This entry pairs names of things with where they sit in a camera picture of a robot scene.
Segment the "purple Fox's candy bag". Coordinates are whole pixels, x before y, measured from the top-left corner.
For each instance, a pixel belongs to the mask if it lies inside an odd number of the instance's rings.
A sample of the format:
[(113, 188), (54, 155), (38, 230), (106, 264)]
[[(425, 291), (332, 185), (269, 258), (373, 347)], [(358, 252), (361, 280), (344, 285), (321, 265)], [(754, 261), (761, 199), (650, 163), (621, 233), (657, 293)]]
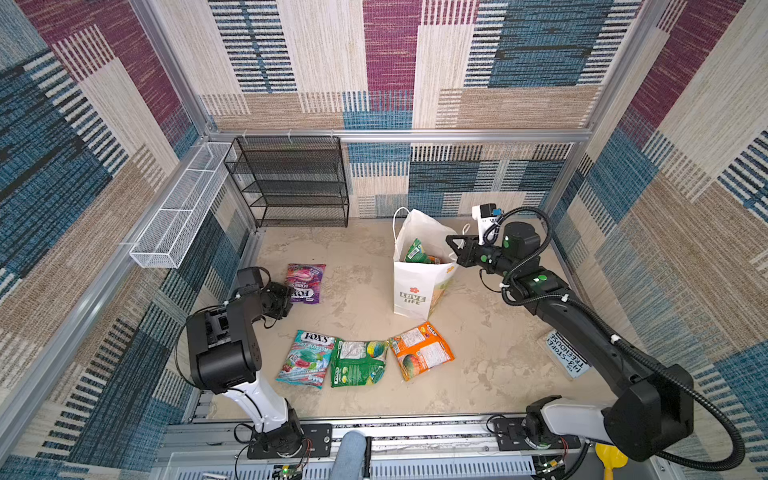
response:
[(287, 267), (286, 285), (293, 289), (292, 303), (319, 304), (325, 264), (296, 264)]

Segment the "green-yellow snack bag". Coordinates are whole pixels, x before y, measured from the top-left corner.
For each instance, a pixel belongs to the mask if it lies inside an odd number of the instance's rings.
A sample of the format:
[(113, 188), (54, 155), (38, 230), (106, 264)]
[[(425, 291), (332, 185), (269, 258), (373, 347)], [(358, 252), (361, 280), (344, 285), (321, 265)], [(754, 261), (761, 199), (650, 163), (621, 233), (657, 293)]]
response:
[(416, 238), (409, 246), (404, 261), (406, 263), (419, 263), (428, 265), (439, 265), (442, 263), (442, 260), (438, 257), (429, 255), (425, 252), (423, 243), (418, 238)]

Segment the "white paper bag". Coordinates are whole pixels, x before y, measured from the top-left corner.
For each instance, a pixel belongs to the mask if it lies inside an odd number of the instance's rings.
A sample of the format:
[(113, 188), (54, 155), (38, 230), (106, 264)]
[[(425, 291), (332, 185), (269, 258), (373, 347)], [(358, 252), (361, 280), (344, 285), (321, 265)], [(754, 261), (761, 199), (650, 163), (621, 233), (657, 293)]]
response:
[[(457, 232), (429, 215), (406, 207), (398, 208), (392, 218), (393, 311), (396, 315), (426, 321), (435, 310), (457, 271), (457, 255), (446, 238)], [(409, 248), (418, 240), (434, 263), (411, 262)]]

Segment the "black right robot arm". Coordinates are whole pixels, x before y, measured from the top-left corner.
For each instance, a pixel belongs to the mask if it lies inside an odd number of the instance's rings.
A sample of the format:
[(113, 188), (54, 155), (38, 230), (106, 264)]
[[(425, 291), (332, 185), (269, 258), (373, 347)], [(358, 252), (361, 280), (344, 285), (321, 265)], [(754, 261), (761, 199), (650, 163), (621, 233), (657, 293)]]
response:
[(604, 379), (615, 395), (607, 406), (577, 405), (558, 396), (528, 408), (531, 440), (544, 433), (573, 435), (616, 446), (635, 461), (661, 455), (694, 430), (690, 374), (666, 367), (624, 340), (579, 300), (568, 284), (540, 264), (548, 240), (525, 222), (487, 234), (449, 235), (457, 263), (502, 278), (503, 301), (553, 327)]

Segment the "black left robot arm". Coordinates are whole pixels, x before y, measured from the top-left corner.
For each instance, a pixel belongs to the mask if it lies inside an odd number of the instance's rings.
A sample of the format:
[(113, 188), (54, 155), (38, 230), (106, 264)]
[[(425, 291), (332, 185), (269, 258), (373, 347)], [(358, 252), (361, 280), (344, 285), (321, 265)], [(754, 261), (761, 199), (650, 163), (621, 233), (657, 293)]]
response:
[(199, 309), (185, 321), (189, 383), (235, 402), (252, 421), (253, 437), (264, 449), (277, 450), (301, 441), (303, 432), (289, 401), (262, 378), (253, 324), (287, 316), (290, 289), (260, 266), (239, 270), (236, 283), (224, 303)]

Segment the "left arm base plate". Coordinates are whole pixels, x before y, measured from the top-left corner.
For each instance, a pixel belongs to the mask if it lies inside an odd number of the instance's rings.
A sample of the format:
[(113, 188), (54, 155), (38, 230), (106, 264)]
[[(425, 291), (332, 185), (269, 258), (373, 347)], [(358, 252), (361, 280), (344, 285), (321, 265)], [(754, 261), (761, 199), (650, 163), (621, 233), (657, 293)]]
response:
[(296, 459), (330, 456), (333, 427), (330, 423), (284, 425), (267, 433), (254, 433), (248, 443), (249, 460)]

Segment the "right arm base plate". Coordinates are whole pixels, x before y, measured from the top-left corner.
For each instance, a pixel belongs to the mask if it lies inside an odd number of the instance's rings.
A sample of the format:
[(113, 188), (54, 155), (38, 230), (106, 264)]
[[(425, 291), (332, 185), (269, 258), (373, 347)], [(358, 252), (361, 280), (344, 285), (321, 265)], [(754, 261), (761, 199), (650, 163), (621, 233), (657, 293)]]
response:
[(486, 428), (496, 437), (497, 447), (502, 452), (529, 450), (568, 450), (578, 452), (582, 442), (577, 436), (558, 436), (544, 431), (538, 440), (530, 440), (524, 428), (524, 417), (493, 415), (486, 422)]

